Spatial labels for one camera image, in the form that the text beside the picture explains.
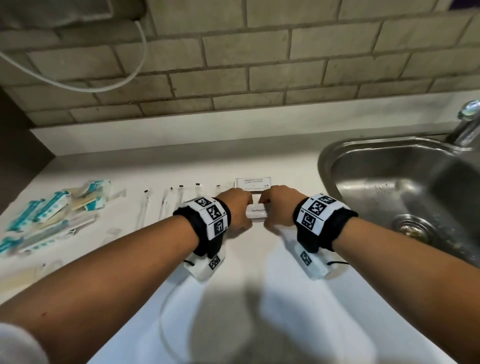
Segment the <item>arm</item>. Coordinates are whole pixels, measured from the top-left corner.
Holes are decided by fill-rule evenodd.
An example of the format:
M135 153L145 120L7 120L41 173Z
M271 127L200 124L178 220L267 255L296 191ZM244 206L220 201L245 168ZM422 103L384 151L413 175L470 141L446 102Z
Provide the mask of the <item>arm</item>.
M233 230L247 229L250 193L218 195ZM197 247L187 219L173 216L105 245L0 306L0 322L29 331L50 363L86 363Z
M267 228L292 226L306 195L273 186ZM461 363L480 362L480 270L440 250L359 218L333 248L408 322Z

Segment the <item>stainless steel sink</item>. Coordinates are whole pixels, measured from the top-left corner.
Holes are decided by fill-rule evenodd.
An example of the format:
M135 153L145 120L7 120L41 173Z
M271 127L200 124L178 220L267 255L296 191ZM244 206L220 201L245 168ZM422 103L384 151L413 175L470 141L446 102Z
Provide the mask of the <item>stainless steel sink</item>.
M339 142L319 158L328 193L361 218L480 267L478 153L400 137Z

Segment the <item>wrist-mounted device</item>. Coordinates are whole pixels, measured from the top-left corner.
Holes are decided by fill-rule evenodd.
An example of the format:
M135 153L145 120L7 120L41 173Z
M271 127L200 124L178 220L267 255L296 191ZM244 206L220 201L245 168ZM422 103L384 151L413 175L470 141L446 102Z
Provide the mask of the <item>wrist-mounted device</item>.
M198 236L199 243L193 251L198 256L207 254L212 259L222 246L223 234L230 225L228 206L214 197L198 197L184 202L173 213L185 217Z
M325 194L316 194L302 200L293 212L297 226L297 241L309 253L318 248L334 251L333 241L338 238L347 221L358 214L343 202Z

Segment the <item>white countertop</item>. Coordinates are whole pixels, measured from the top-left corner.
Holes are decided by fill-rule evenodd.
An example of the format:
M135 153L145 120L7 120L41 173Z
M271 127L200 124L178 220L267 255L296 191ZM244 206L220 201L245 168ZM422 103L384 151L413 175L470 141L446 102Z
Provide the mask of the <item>white countertop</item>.
M367 134L381 134L370 129ZM199 182L270 176L305 194L326 192L317 171L327 144L359 132L164 146L56 158L0 217L22 204L91 179L110 179L127 197L78 235L30 257L3 259L0 276L97 248L109 228L131 232L143 190L153 188L147 223L157 221L163 191ZM227 258L205 284L188 277L172 296L162 327L185 361L212 363L453 363L403 320L351 267L310 280L282 240L261 224L226 242ZM104 363L178 363L159 334L165 296L186 275L177 269L146 305L92 358Z

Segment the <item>backsplash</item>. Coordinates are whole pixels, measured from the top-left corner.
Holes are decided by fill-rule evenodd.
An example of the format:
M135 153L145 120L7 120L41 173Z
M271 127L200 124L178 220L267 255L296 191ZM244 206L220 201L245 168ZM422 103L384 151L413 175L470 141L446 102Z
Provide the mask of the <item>backsplash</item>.
M480 89L480 13L451 0L150 0L149 53L116 90L50 86L0 59L0 85L38 126ZM81 87L142 56L131 22L0 32L0 49Z

